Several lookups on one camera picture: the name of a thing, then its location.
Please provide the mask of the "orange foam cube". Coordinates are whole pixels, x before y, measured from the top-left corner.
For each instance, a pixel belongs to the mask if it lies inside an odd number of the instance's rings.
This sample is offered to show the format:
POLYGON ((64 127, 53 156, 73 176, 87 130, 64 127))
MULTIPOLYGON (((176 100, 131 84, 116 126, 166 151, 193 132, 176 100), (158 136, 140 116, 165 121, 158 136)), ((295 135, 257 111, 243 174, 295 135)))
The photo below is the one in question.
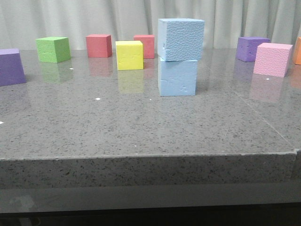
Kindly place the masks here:
POLYGON ((301 36, 297 38, 293 53, 293 63, 301 65, 301 36))

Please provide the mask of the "pink foam cube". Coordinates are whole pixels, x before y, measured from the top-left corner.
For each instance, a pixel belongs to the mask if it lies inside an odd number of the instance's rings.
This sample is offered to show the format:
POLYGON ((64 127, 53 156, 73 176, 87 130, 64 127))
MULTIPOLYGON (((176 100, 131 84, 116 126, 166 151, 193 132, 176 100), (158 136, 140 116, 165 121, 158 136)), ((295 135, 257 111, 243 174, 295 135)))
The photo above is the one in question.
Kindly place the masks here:
POLYGON ((262 43, 257 47, 253 73, 283 78, 286 75, 293 45, 262 43))

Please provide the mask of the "red foam cube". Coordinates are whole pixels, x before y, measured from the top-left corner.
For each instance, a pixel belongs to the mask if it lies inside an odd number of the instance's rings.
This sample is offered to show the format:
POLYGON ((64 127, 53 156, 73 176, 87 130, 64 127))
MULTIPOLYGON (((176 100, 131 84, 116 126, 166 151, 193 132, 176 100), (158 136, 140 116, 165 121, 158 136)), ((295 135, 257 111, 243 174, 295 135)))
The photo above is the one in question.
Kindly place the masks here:
POLYGON ((112 43, 110 34, 90 34, 86 36, 88 57, 111 57, 112 43))
POLYGON ((134 40, 139 40, 143 44, 143 58, 153 59, 154 58, 154 43, 155 35, 134 35, 134 40))

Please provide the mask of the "white curtain backdrop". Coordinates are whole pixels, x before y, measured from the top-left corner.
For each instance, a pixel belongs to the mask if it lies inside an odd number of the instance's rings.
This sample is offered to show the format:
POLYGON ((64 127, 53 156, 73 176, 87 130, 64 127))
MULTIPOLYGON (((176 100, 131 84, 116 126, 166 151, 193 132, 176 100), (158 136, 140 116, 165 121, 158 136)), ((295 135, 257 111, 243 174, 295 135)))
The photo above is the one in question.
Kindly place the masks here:
POLYGON ((235 48, 240 36, 294 44, 301 34, 298 0, 3 0, 0 46, 31 50, 37 38, 63 36, 85 49, 94 33, 113 41, 157 35, 160 18, 204 20, 205 48, 235 48))

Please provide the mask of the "light blue foam cube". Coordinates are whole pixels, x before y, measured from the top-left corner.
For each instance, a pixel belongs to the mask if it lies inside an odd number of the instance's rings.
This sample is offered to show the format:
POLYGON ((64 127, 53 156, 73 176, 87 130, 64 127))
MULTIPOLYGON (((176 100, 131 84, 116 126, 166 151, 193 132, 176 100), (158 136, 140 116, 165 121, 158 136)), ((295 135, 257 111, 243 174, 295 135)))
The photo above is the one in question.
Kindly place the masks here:
POLYGON ((158 89, 161 96, 194 96, 198 61, 165 61, 158 57, 158 89))
POLYGON ((200 60, 205 22, 191 18, 158 20, 158 55, 165 61, 200 60))

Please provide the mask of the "yellow foam cube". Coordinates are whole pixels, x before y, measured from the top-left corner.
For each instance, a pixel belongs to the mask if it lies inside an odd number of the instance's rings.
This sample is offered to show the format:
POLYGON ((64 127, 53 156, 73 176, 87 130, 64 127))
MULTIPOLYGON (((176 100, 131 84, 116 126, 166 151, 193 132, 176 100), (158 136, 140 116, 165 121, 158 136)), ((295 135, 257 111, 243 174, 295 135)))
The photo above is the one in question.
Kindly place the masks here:
POLYGON ((143 69, 143 43, 139 40, 116 41, 118 70, 143 69))

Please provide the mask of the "green foam cube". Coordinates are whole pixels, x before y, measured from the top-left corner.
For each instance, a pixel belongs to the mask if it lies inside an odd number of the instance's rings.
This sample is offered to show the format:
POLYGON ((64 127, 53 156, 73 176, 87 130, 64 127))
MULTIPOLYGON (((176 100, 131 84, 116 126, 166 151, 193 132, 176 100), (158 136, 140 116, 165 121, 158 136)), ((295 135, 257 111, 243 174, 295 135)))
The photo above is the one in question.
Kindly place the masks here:
POLYGON ((45 37, 36 39, 40 62, 59 63, 71 59, 68 37, 45 37))

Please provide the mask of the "purple foam cube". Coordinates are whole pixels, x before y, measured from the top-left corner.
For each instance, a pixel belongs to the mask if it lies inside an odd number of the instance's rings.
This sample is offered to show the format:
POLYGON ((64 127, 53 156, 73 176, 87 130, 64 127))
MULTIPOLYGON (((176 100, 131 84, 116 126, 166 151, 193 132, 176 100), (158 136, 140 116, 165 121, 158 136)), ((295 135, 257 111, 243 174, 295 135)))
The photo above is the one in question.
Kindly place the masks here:
POLYGON ((19 49, 0 50, 0 85, 26 83, 19 49))
POLYGON ((236 59, 243 62, 254 62, 256 58, 257 47, 262 43, 270 42, 270 39, 264 37, 239 37, 236 59))

